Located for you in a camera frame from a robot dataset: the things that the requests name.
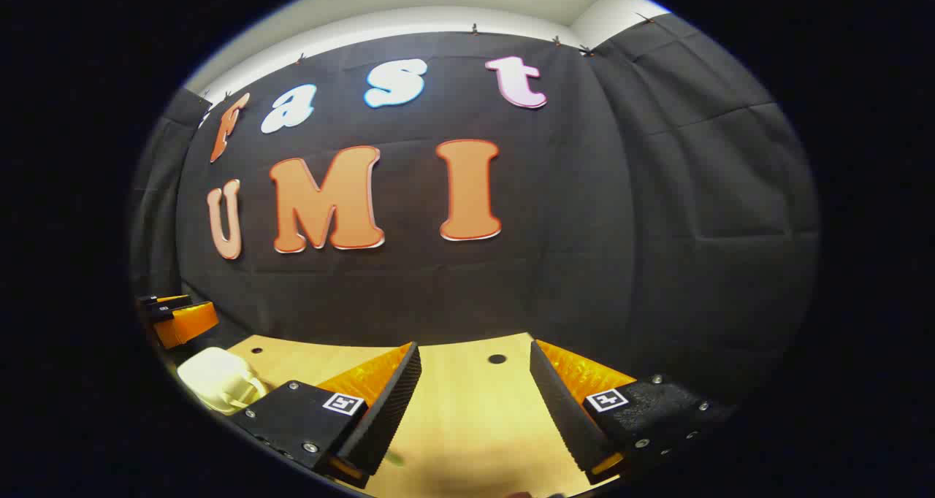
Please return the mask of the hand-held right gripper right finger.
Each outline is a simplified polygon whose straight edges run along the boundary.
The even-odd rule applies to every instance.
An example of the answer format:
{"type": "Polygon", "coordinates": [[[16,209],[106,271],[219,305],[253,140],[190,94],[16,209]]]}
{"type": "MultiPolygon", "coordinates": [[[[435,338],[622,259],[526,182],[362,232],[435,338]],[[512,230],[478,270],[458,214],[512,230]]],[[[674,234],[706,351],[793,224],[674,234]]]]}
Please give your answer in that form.
{"type": "Polygon", "coordinates": [[[668,375],[634,378],[534,340],[529,371],[552,421],[591,484],[631,482],[721,428],[735,406],[668,375]]]}

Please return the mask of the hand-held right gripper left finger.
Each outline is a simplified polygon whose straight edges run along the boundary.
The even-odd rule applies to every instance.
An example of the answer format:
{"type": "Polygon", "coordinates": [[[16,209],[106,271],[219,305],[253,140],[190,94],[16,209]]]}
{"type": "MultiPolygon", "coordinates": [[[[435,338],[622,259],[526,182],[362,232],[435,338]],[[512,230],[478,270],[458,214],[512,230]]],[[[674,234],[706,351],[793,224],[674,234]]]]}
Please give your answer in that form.
{"type": "Polygon", "coordinates": [[[363,489],[376,475],[421,376],[409,342],[311,385],[288,380],[230,421],[281,457],[363,489]]]}

